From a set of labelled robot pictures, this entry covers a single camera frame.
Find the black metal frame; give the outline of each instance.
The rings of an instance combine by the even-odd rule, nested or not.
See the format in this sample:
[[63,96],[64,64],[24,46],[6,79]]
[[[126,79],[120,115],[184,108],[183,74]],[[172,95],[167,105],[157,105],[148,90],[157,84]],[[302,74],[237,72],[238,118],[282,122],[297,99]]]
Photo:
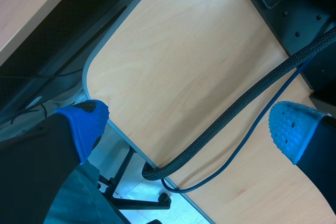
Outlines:
[[102,175],[99,175],[99,182],[107,185],[105,192],[102,193],[106,200],[119,210],[162,210],[170,209],[171,200],[169,195],[163,193],[159,196],[158,201],[145,201],[145,200],[132,200],[132,199],[119,199],[114,198],[113,193],[115,192],[123,174],[131,161],[131,158],[135,150],[130,147],[124,161],[122,162],[119,170],[117,171],[114,178],[107,179]]
[[[336,26],[335,0],[251,0],[288,56]],[[317,91],[336,78],[336,45],[317,55],[303,71]]]

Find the floor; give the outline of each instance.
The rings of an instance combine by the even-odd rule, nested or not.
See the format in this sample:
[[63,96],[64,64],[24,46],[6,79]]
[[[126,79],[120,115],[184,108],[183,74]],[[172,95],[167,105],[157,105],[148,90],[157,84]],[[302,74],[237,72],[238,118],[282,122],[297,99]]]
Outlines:
[[[105,133],[89,157],[90,163],[99,168],[101,175],[113,177],[128,152],[128,144],[114,129],[107,125]],[[115,197],[157,201],[159,194],[164,192],[160,181],[147,181],[141,176],[145,161],[135,153],[120,184]],[[207,224],[203,216],[191,206],[181,195],[171,194],[171,209],[169,210],[122,210],[121,212],[132,224],[145,224],[159,220],[163,224]]]

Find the gray desk edge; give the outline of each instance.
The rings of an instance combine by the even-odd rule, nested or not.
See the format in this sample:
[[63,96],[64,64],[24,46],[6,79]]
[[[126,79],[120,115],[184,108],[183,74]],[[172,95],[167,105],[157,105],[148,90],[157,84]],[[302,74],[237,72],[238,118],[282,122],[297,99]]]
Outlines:
[[[94,57],[97,53],[102,49],[102,47],[106,44],[106,42],[110,39],[110,37],[114,34],[114,32],[118,29],[118,27],[122,24],[122,22],[130,15],[133,9],[137,6],[137,4],[141,0],[133,0],[131,4],[125,9],[125,11],[120,15],[120,17],[114,22],[111,28],[106,32],[102,40],[97,44],[95,49],[90,54],[89,58],[87,59],[82,75],[82,83],[83,83],[83,90],[88,99],[91,99],[91,96],[88,91],[87,86],[87,74],[89,70],[89,66],[93,61]],[[157,168],[157,166],[109,119],[108,124],[114,128],[119,135],[126,140],[126,142],[137,152],[141,157],[145,159],[145,161],[150,164],[152,167]],[[165,179],[172,187],[176,188],[177,185],[169,178]],[[207,221],[210,223],[215,223],[198,205],[196,205],[186,194],[181,194]]]

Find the white floor tile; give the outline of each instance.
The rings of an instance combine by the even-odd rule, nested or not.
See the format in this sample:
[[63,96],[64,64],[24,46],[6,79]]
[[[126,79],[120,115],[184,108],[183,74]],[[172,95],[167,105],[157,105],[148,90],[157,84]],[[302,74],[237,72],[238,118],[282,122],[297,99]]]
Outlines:
[[[129,191],[124,198],[157,201],[159,195],[165,192],[160,181],[144,180],[131,191]],[[201,222],[203,216],[187,202],[179,194],[170,194],[172,200],[171,209],[169,210],[139,210],[139,212],[148,220],[159,220],[163,224],[196,224]]]
[[147,224],[150,220],[147,220],[142,214],[135,210],[121,210],[121,213],[132,224]]
[[128,165],[116,192],[124,197],[130,190],[132,190],[139,183],[144,181],[141,175],[142,167],[145,161],[138,153],[134,153],[130,164]]
[[206,219],[203,219],[197,224],[210,224],[210,222],[208,222]]

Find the chair caster wheel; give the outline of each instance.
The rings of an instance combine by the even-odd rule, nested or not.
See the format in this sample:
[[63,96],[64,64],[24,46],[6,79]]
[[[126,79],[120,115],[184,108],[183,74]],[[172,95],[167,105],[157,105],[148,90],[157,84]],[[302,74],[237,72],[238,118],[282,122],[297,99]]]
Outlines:
[[157,199],[158,202],[169,202],[171,203],[172,200],[170,199],[169,195],[166,193],[160,194],[159,198]]

